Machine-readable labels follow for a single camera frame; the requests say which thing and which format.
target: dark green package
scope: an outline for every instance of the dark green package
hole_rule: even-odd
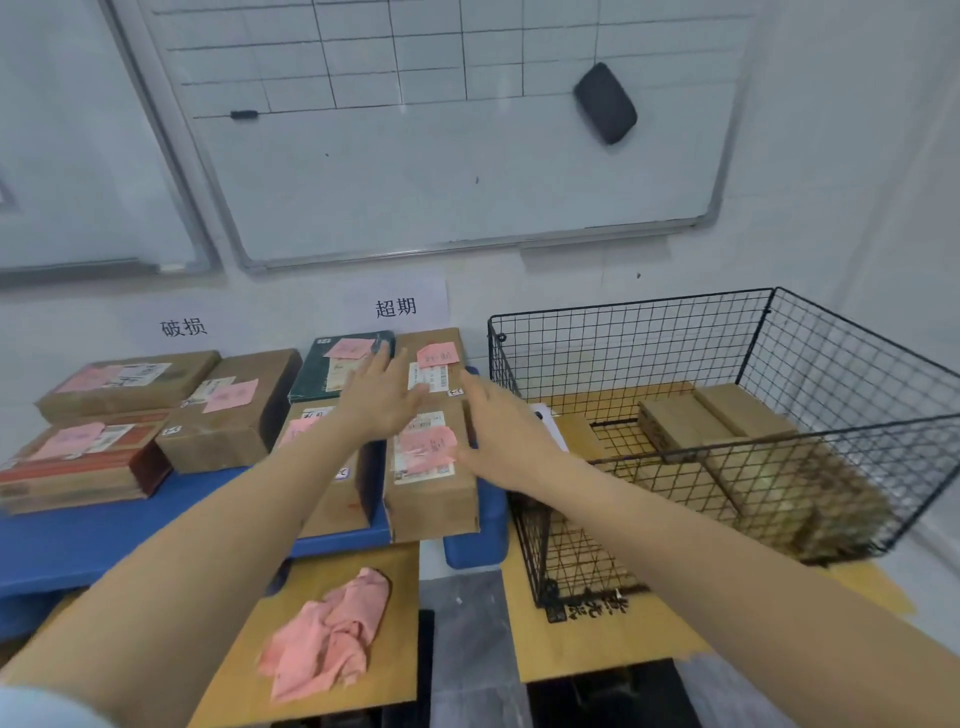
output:
[[[343,336],[322,336],[315,339],[294,386],[287,399],[298,401],[327,400],[339,397],[347,383],[347,374],[355,369],[363,359],[331,359],[326,356],[334,344],[341,339],[373,339],[373,351],[377,351],[381,342],[390,345],[390,356],[394,355],[394,333],[392,331],[368,331],[367,333],[349,333]]]

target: white paper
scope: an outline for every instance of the white paper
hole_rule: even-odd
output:
[[[336,404],[334,404],[332,407],[307,407],[300,414],[300,419],[312,420],[315,417],[326,417],[334,409],[336,409],[336,407],[337,407]]]
[[[208,349],[234,356],[263,349],[248,306],[227,290],[143,294],[118,304],[116,316],[144,356]]]
[[[410,373],[407,376],[407,389],[413,389],[418,384],[429,384],[430,392],[446,392],[450,386],[450,374],[446,364],[439,367],[423,367],[415,361],[410,364]]]
[[[547,405],[542,402],[537,404],[531,404],[530,409],[534,411],[534,414],[539,414],[540,419],[543,420],[544,426],[547,428],[547,431],[550,433],[550,437],[553,438],[553,441],[560,446],[560,449],[564,452],[570,452],[564,441],[564,436],[560,434],[560,429],[557,427],[557,423],[553,421],[553,410],[551,410]]]
[[[330,368],[326,370],[327,392],[339,392],[347,386],[350,372],[363,364],[363,359],[330,359]]]
[[[171,362],[127,364],[105,387],[145,387],[171,367]]]
[[[337,283],[340,305],[331,320],[342,331],[396,333],[450,326],[446,279],[440,271],[418,275],[357,275]]]
[[[200,383],[200,386],[193,391],[190,397],[180,403],[180,406],[189,407],[191,404],[206,404],[206,401],[210,399],[210,395],[216,392],[218,387],[225,387],[228,384],[232,384],[236,378],[236,376],[221,376],[219,379],[205,379]]]
[[[108,425],[104,428],[104,431],[97,436],[97,439],[93,441],[90,447],[84,450],[84,453],[103,452],[134,427],[135,425]]]
[[[439,427],[441,425],[446,425],[446,420],[444,419],[443,412],[422,412],[413,421],[403,428],[404,432],[409,432],[411,430],[417,429],[427,429],[428,427]],[[456,471],[453,468],[453,463],[449,465],[441,465],[439,468],[434,468],[433,470],[426,471],[426,473],[417,473],[416,475],[407,475],[407,464],[403,459],[403,453],[400,452],[400,440],[398,437],[394,438],[394,483],[396,485],[403,485],[404,483],[416,483],[421,480],[433,480],[437,477],[447,477],[448,475],[453,475]]]

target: whiteboard eraser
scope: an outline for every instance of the whiteboard eraser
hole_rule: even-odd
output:
[[[616,144],[636,123],[636,108],[605,63],[597,63],[573,87],[573,95],[601,138]]]

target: hand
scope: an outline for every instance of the hand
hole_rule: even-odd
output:
[[[463,443],[457,460],[494,485],[540,498],[548,466],[564,452],[525,401],[480,376],[464,372],[461,381],[479,449]]]
[[[430,387],[418,384],[407,391],[410,357],[401,350],[390,360],[390,346],[381,344],[347,378],[336,412],[355,427],[363,442],[386,440],[414,419]]]

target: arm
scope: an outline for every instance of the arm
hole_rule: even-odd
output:
[[[67,695],[117,725],[186,725],[334,475],[413,418],[422,390],[407,392],[407,369],[405,352],[390,362],[382,347],[332,413],[108,571],[2,682]]]
[[[458,459],[582,525],[799,724],[955,724],[960,658],[817,570],[561,452],[524,402],[465,378],[480,449]]]

